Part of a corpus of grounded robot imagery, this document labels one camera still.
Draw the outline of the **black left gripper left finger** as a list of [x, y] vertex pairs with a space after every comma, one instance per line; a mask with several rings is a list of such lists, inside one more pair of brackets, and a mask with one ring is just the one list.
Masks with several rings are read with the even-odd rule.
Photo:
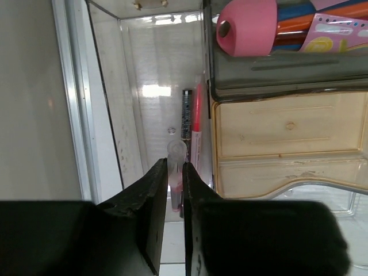
[[158, 275], [167, 203], [167, 159], [159, 159], [135, 183], [98, 204], [95, 275]]

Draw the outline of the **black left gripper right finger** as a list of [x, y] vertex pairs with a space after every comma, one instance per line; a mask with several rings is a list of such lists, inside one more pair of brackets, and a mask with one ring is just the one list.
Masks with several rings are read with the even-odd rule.
[[191, 163], [182, 178], [186, 275], [248, 275], [258, 230], [252, 203], [222, 198]]

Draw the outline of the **blue clear pen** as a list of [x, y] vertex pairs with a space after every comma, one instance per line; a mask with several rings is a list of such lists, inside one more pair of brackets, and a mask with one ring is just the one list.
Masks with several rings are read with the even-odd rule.
[[185, 163], [187, 146], [182, 140], [173, 140], [167, 145], [168, 185], [170, 187], [171, 208], [173, 212], [181, 209], [182, 169]]

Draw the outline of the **red slim pen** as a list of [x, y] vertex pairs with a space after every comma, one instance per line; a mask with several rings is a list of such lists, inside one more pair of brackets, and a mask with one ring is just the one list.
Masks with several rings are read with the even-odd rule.
[[202, 113], [202, 84], [199, 83], [195, 90], [193, 102], [193, 119], [191, 126], [191, 158], [190, 161], [194, 168], [200, 173], [201, 166], [201, 142], [202, 142], [202, 128], [201, 128], [201, 113]]

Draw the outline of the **dark patterned pencil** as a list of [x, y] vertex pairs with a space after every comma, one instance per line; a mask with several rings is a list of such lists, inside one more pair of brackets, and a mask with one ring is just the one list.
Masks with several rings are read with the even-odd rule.
[[182, 115], [181, 115], [181, 139], [186, 141], [191, 135], [191, 113], [193, 103], [193, 91], [182, 90]]

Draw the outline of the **pink capped pencil tube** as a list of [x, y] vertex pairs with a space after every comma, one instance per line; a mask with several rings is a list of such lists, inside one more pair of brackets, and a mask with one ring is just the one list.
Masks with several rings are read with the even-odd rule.
[[234, 57], [366, 50], [367, 1], [230, 1], [218, 17], [216, 40]]

